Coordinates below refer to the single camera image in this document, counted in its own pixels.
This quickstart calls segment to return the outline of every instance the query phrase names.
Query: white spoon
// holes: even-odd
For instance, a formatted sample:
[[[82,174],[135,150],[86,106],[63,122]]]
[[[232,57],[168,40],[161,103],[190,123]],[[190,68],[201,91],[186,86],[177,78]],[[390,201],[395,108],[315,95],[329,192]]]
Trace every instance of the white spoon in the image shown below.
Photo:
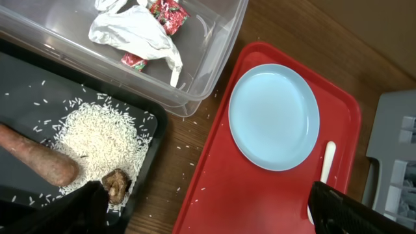
[[[320,175],[320,181],[326,183],[328,181],[328,176],[330,175],[333,156],[335,155],[335,150],[337,149],[337,145],[334,142],[330,141],[326,144],[325,155],[324,155],[324,164],[322,166],[322,173]],[[311,224],[313,224],[311,210],[309,209],[309,205],[307,206],[307,217]]]

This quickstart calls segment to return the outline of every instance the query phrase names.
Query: wooden surface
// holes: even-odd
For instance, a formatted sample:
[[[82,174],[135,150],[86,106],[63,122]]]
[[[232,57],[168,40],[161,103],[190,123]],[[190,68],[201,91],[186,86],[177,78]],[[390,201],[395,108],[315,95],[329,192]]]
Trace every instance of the wooden surface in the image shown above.
[[[384,92],[416,88],[416,80],[309,1],[251,0],[213,94],[185,121],[170,115],[167,136],[126,233],[172,232],[194,173],[195,167],[190,163],[198,163],[233,65],[241,49],[258,40],[271,43],[357,99],[362,111],[362,128],[348,195],[361,200],[369,169],[365,152],[378,98]]]

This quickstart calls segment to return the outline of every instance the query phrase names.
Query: clear plastic bin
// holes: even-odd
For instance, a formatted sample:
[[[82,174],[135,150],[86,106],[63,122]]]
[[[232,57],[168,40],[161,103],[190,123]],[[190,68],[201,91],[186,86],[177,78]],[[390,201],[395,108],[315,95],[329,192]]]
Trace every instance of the clear plastic bin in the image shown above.
[[[125,51],[88,39],[94,0],[0,0],[0,31],[97,79],[160,103],[178,116],[195,113],[211,94],[238,35],[248,0],[180,0],[191,15],[172,39],[183,69],[177,88],[164,59],[143,72],[120,62]]]

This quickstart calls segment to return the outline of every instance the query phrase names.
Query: white plastic bag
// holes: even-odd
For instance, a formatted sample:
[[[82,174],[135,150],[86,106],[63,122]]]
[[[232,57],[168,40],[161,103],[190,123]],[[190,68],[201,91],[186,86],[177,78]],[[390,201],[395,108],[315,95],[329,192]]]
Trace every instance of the white plastic bag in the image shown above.
[[[172,70],[170,85],[176,87],[183,64],[181,55],[163,26],[144,5],[133,6],[117,14],[126,0],[97,0],[103,10],[93,22],[88,37],[99,44],[107,44],[130,52],[146,60],[165,58]]]

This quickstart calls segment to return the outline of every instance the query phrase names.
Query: blue plate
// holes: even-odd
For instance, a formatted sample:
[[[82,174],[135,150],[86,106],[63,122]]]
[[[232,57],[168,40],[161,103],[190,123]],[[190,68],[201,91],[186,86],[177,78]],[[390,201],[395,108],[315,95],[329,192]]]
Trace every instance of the blue plate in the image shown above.
[[[229,125],[250,161],[284,171],[311,153],[319,133],[319,110],[300,75],[282,65],[265,64],[247,71],[235,85]]]

